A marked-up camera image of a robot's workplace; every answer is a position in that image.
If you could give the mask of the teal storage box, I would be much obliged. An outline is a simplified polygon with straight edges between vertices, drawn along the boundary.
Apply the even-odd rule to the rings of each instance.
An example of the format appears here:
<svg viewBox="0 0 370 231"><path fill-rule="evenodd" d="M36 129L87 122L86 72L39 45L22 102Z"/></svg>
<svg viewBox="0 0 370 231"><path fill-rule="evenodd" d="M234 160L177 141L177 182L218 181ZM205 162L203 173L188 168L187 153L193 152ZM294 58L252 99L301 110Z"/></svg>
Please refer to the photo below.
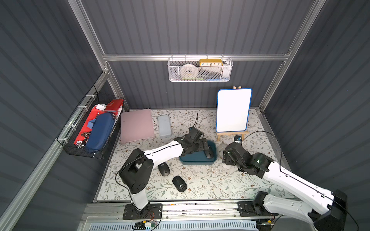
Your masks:
<svg viewBox="0 0 370 231"><path fill-rule="evenodd" d="M212 165L217 160L217 148L213 141L208 140L208 145L214 153L213 158L208 159L204 151L194 152L190 155L179 157L179 160L184 165L200 166L200 165Z"/></svg>

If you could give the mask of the dark grey mouse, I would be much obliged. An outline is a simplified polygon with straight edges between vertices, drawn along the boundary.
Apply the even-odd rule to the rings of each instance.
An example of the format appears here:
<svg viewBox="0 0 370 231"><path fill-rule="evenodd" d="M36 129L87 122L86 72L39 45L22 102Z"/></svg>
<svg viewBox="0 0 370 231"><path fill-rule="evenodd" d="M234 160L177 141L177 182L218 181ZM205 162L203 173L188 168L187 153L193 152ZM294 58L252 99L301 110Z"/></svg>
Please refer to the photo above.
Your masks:
<svg viewBox="0 0 370 231"><path fill-rule="evenodd" d="M214 158L214 152L210 147L204 149L204 154L208 159Z"/></svg>

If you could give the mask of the black mouse with logo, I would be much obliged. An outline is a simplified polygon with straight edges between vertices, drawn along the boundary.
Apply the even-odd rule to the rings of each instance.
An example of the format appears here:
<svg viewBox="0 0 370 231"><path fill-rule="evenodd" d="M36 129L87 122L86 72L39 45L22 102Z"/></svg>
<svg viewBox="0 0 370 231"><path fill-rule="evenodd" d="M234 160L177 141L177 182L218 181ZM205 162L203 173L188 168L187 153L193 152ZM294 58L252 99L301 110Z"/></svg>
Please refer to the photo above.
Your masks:
<svg viewBox="0 0 370 231"><path fill-rule="evenodd" d="M188 185L180 176L175 176L172 179L172 183L179 192L185 192L188 188Z"/></svg>

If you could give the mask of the beige white mouse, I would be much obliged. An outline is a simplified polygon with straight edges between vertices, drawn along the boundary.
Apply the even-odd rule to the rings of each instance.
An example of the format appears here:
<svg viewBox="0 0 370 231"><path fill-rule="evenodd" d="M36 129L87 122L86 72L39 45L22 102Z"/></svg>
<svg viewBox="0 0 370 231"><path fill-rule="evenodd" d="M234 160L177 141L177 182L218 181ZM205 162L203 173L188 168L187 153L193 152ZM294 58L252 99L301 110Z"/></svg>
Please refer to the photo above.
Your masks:
<svg viewBox="0 0 370 231"><path fill-rule="evenodd" d="M223 155L223 152L225 148L227 147L226 143L219 143L216 145L217 155L221 157Z"/></svg>

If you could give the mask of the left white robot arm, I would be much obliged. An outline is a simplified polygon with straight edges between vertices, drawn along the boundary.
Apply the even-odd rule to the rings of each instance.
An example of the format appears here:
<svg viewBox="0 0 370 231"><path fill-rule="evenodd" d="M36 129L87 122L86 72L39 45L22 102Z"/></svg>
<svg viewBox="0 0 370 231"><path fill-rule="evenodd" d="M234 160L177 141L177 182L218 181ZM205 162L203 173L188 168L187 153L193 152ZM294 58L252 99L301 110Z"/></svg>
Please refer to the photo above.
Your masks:
<svg viewBox="0 0 370 231"><path fill-rule="evenodd" d="M142 215L150 210L145 188L154 168L168 160L196 152L203 152L208 159L215 156L204 133L195 127L191 127L186 135L176 137L159 148L146 151L134 149L115 175L115 180L120 178L121 186L129 192L134 212Z"/></svg>

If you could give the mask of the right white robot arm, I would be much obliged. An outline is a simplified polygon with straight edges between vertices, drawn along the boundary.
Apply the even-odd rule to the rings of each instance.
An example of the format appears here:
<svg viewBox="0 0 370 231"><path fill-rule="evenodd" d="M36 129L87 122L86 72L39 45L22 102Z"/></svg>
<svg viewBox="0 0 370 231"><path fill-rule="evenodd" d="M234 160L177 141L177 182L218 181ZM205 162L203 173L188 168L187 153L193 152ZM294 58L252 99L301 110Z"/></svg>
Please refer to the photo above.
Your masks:
<svg viewBox="0 0 370 231"><path fill-rule="evenodd" d="M292 200L259 191L247 211L257 215L265 212L286 215L314 226L317 231L345 229L348 211L344 192L316 186L262 153L251 155L238 142L224 149L223 163L236 166L244 174L272 182L298 197L298 200Z"/></svg>

